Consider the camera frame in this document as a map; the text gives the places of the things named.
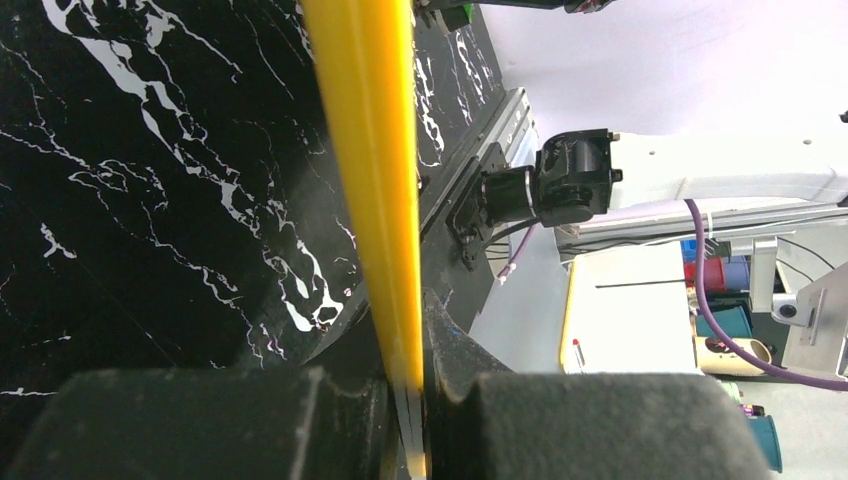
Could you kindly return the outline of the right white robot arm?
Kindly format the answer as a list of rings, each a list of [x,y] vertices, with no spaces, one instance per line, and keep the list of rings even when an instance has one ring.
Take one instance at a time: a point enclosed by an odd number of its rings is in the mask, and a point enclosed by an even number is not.
[[[847,195],[843,1],[485,1],[506,84],[545,137],[605,128],[613,209]]]

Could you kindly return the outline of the yellow-framed whiteboard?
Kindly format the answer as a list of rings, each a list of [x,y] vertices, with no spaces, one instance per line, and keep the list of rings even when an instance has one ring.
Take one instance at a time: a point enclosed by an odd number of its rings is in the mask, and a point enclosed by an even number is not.
[[[417,117],[407,1],[301,4],[388,379],[423,388]]]

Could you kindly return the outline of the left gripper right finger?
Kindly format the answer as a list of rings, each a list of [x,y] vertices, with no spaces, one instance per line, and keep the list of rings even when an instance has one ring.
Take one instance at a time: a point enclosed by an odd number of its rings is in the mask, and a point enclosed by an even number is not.
[[[434,479],[767,479],[741,409],[695,374],[521,374],[423,294]]]

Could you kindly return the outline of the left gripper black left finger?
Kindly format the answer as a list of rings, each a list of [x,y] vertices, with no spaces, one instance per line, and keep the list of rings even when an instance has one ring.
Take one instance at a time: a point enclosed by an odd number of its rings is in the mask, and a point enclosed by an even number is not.
[[[392,479],[383,382],[298,370],[106,370],[49,402],[10,479]]]

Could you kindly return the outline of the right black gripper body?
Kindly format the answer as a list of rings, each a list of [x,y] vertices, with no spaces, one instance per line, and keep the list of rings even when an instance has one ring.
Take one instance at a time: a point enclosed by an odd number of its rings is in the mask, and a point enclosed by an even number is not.
[[[467,4],[496,5],[541,10],[562,9],[568,14],[595,13],[614,0],[421,0],[414,4],[424,10],[441,10]]]

